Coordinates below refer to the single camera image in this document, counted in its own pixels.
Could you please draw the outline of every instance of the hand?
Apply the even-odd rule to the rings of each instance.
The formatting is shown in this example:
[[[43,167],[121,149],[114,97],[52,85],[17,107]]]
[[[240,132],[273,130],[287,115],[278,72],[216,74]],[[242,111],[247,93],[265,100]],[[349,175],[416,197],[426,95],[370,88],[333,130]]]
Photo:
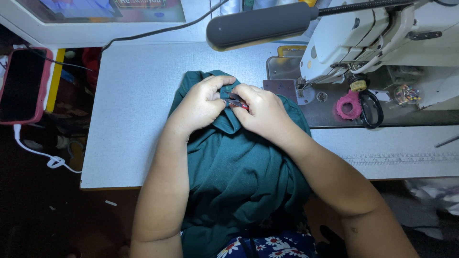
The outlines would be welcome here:
[[[210,125],[226,106],[217,92],[223,85],[233,84],[232,76],[209,76],[194,85],[168,119],[167,126],[190,136],[198,129]]]
[[[290,119],[284,104],[274,93],[247,84],[237,85],[231,92],[239,95],[249,106],[249,112],[232,104],[229,106],[245,129],[280,146],[288,131],[299,127]]]

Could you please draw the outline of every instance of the charging cable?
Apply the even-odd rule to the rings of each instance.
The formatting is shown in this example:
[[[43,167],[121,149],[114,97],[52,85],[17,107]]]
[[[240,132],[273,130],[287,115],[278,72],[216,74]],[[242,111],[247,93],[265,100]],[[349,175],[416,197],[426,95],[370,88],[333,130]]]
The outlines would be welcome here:
[[[53,156],[48,155],[46,153],[41,153],[41,152],[34,151],[34,150],[31,150],[31,149],[27,148],[19,140],[20,139],[19,132],[21,132],[21,125],[20,124],[15,124],[15,125],[13,125],[13,129],[14,129],[14,139],[19,144],[19,146],[21,146],[23,149],[25,149],[26,151],[29,151],[31,153],[35,153],[35,154],[42,155],[42,156],[47,156],[48,158],[50,158],[50,160],[46,164],[48,167],[57,168],[57,167],[60,167],[60,166],[64,166],[64,167],[68,168],[68,170],[70,170],[70,171],[72,171],[74,173],[81,173],[81,171],[75,171],[75,170],[71,169],[67,164],[65,164],[65,160],[63,158],[61,158],[61,157],[58,157],[58,156],[54,156],[53,157]]]

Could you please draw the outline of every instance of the white cable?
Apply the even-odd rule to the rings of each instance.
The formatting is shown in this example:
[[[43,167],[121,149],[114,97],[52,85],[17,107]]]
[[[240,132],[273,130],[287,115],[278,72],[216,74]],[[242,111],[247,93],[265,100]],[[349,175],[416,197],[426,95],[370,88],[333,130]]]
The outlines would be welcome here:
[[[350,69],[352,73],[363,73],[364,71],[375,65],[377,62],[379,62],[379,60],[381,60],[381,58],[383,58],[385,55],[392,52],[396,44],[398,44],[406,37],[408,32],[411,31],[411,28],[414,24],[414,6],[409,6],[403,9],[400,20],[400,27],[398,28],[397,32],[395,33],[391,41],[387,43],[387,45],[383,49],[381,49],[381,51],[379,51],[378,54],[375,57],[373,57],[373,59],[371,59],[360,69],[355,71]]]
[[[65,160],[63,158],[61,158],[61,157],[58,157],[58,156],[54,156],[53,157],[53,156],[48,155],[46,153],[41,153],[41,152],[34,151],[34,150],[31,150],[31,149],[27,148],[19,140],[20,139],[19,132],[21,131],[21,125],[20,124],[15,124],[15,125],[13,125],[13,129],[14,129],[14,139],[19,144],[19,146],[21,146],[23,149],[25,149],[26,151],[29,151],[31,153],[35,153],[35,154],[42,155],[42,156],[47,156],[48,158],[50,158],[50,160],[46,164],[48,167],[57,168],[57,167],[60,167],[60,166],[63,165],[64,167],[68,168],[68,170],[70,170],[70,171],[72,171],[74,173],[81,173],[81,171],[75,171],[75,170],[71,169],[69,166],[67,166],[67,164],[65,164]]]

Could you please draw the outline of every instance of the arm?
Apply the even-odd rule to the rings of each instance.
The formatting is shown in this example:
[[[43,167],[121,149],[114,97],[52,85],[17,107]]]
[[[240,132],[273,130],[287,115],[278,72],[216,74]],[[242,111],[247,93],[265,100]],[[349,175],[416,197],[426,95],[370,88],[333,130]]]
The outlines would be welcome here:
[[[249,105],[249,112],[231,106],[242,125],[282,148],[314,192],[339,214],[350,257],[419,257],[372,184],[303,132],[276,95],[245,84],[233,92]]]
[[[211,76],[193,86],[162,130],[134,215],[130,257],[182,257],[180,227],[190,183],[187,142],[225,108],[217,92],[234,83],[231,76]]]

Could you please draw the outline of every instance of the person's right hand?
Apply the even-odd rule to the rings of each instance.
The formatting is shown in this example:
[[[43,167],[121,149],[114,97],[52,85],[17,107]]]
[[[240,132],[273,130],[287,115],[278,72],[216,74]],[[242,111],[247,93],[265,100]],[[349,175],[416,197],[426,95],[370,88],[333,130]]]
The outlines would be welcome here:
[[[245,129],[278,146],[293,128],[299,129],[274,93],[247,84],[239,84],[231,92],[239,95],[249,106],[247,111],[229,105]]]

